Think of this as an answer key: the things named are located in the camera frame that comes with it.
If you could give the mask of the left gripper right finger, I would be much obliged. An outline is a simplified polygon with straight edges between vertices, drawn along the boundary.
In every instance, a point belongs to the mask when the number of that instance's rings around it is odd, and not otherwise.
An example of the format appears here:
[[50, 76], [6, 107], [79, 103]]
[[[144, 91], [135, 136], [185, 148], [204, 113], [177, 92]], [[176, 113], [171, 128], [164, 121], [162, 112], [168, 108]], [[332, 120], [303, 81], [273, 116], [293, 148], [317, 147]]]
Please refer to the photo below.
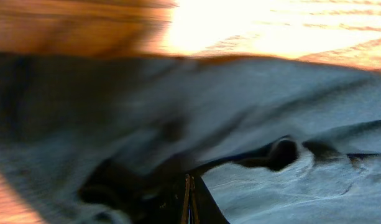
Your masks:
[[200, 176], [190, 176], [190, 223], [229, 224]]

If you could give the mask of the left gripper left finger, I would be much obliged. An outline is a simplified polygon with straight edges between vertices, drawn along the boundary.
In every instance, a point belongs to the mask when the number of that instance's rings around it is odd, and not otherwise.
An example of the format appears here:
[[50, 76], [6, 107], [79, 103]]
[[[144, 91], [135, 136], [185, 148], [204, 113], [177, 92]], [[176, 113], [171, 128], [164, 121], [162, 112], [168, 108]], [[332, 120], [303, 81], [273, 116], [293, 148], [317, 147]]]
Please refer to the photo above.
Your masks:
[[141, 224], [188, 224], [190, 176], [183, 174], [163, 185], [158, 195], [148, 204]]

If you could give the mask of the dark navy t-shirt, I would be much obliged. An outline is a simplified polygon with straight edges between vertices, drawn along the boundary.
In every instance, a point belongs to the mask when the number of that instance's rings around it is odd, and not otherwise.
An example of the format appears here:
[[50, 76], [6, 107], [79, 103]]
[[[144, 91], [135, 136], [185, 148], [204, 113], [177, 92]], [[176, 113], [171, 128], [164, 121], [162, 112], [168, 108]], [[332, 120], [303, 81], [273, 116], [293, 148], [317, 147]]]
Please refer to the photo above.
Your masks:
[[0, 171], [48, 223], [140, 223], [183, 174], [229, 223], [381, 223], [381, 75], [0, 53]]

